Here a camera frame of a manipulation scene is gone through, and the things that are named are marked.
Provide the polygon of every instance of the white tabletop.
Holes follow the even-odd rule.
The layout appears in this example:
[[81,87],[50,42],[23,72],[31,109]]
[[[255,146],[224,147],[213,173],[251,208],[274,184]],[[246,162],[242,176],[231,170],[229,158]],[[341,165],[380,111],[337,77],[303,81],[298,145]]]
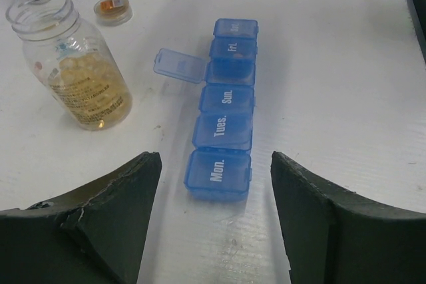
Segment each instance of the white tabletop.
[[[12,0],[0,1],[4,13]],[[98,0],[74,0],[94,22]],[[133,93],[120,125],[87,132],[27,69],[0,18],[0,210],[81,186],[143,151],[163,170],[141,283],[289,283],[270,181],[279,150],[386,204],[426,212],[426,71],[405,0],[130,0],[99,27]],[[202,85],[154,74],[162,47],[208,56],[218,18],[260,25],[253,179],[246,204],[196,202],[183,184]]]

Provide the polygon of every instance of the blue pill organizer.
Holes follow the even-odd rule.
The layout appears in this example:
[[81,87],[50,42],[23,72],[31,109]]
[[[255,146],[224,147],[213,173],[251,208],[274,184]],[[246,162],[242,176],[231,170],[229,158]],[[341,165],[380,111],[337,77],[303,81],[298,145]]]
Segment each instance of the blue pill organizer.
[[199,200],[245,200],[252,178],[254,83],[258,23],[219,19],[210,62],[160,49],[154,72],[183,81],[206,81],[200,97],[191,154],[184,183]]

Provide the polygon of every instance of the bottle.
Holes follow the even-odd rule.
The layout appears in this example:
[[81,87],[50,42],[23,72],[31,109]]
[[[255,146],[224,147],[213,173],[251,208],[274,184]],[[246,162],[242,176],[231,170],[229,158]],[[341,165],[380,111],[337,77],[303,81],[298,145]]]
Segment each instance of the bottle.
[[71,0],[16,0],[6,12],[33,74],[87,130],[126,118],[132,96],[99,30]]

